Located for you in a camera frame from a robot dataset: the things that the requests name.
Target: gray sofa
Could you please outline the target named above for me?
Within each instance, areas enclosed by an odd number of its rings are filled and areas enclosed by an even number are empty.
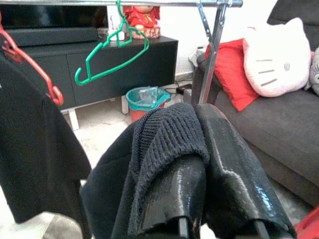
[[[270,24],[300,17],[312,51],[319,47],[318,0],[279,0]],[[198,58],[191,93],[198,103],[207,61]],[[213,77],[208,102],[224,112],[258,156],[268,176],[312,206],[319,204],[319,97],[299,90],[276,98],[259,97],[242,112]]]

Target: clothes drying rack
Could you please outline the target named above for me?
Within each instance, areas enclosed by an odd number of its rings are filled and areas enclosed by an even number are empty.
[[[225,12],[228,7],[241,7],[242,0],[122,0],[122,5],[148,5],[148,6],[192,6],[197,7],[205,28],[205,33],[211,47],[209,64],[205,70],[204,80],[200,92],[199,103],[206,103],[214,67],[216,62],[217,50],[220,43],[221,34],[225,22]],[[0,4],[27,4],[27,5],[116,5],[115,0],[0,0]],[[216,7],[215,23],[213,33],[208,26],[207,18],[203,7]]]

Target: tv cabinet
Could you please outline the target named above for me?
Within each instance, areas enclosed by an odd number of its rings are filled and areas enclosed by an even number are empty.
[[[82,67],[80,79],[87,78],[85,59],[98,43],[23,48],[48,73],[53,84],[59,87],[64,96],[64,104],[59,108],[70,113],[73,129],[78,128],[75,112],[78,107],[123,96],[135,87],[163,86],[174,82],[178,41],[162,36],[150,39],[149,50],[127,67],[87,85],[78,86],[74,74],[78,67]],[[118,48],[115,42],[111,42],[92,59],[92,75],[127,61],[140,52],[143,45],[143,40],[133,40],[132,44]],[[37,87],[47,92],[44,81],[32,67],[26,63],[19,67]]]

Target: clothes hanger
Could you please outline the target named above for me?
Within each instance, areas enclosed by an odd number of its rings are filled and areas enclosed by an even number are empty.
[[[52,101],[55,104],[59,106],[63,105],[64,99],[59,88],[57,86],[53,86],[51,79],[46,74],[46,72],[28,54],[26,54],[24,51],[18,48],[15,41],[4,30],[1,24],[1,20],[2,20],[2,17],[1,17],[1,11],[0,11],[0,35],[4,36],[5,38],[4,46],[2,46],[5,56],[20,64],[23,62],[23,60],[26,60],[45,80],[49,90],[49,93],[47,95],[52,99]]]
[[[120,24],[120,27],[117,31],[113,32],[112,34],[110,34],[106,41],[104,43],[99,43],[94,49],[93,51],[88,55],[88,57],[85,59],[85,65],[86,65],[86,71],[87,71],[87,76],[88,78],[83,80],[83,81],[80,81],[79,79],[79,76],[82,72],[82,68],[79,67],[78,70],[75,72],[75,82],[77,85],[79,86],[83,86],[83,85],[86,85],[94,80],[97,80],[103,76],[106,76],[106,75],[109,75],[115,71],[118,71],[124,67],[126,67],[127,65],[131,64],[133,61],[135,61],[137,58],[139,58],[143,53],[145,53],[149,47],[150,47],[150,41],[148,40],[148,38],[144,35],[143,32],[141,31],[138,31],[135,27],[132,27],[129,25],[128,21],[126,20],[122,10],[121,10],[121,0],[117,0],[117,6],[118,6],[118,12],[119,12],[119,15],[122,17],[122,21],[121,21],[121,24]],[[120,42],[119,41],[119,32],[121,32],[123,30],[123,27],[124,25],[126,26],[126,29],[129,31],[130,33],[130,39],[125,41],[125,42]],[[94,76],[91,75],[91,65],[90,65],[90,62],[91,62],[91,59],[95,56],[95,54],[100,50],[100,49],[103,49],[105,48],[106,46],[108,46],[110,44],[110,41],[111,41],[111,38],[113,36],[117,36],[117,39],[116,39],[116,45],[117,47],[124,47],[126,45],[129,45],[131,44],[132,40],[133,40],[133,36],[132,36],[132,32],[136,32],[138,35],[142,35],[144,37],[144,49],[142,51],[140,51],[138,54],[136,54],[134,57],[132,57],[130,60],[118,65],[118,66],[115,66],[109,70],[106,70],[104,72],[101,72],[101,73],[98,73]]]

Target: cabinet door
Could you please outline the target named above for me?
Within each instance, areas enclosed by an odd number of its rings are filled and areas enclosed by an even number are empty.
[[[117,66],[135,56],[142,46],[107,48],[98,52],[91,61],[92,75]],[[76,106],[122,96],[140,86],[163,86],[174,82],[177,41],[151,44],[149,50],[129,66],[84,86],[78,86],[74,75],[82,67],[80,79],[87,78],[87,53],[67,55]]]
[[[59,106],[60,110],[74,107],[74,94],[66,56],[34,57],[34,60],[48,74],[53,85],[57,86],[63,94],[64,104]],[[38,89],[45,93],[48,92],[45,81],[28,63],[24,62],[20,65],[20,68]]]

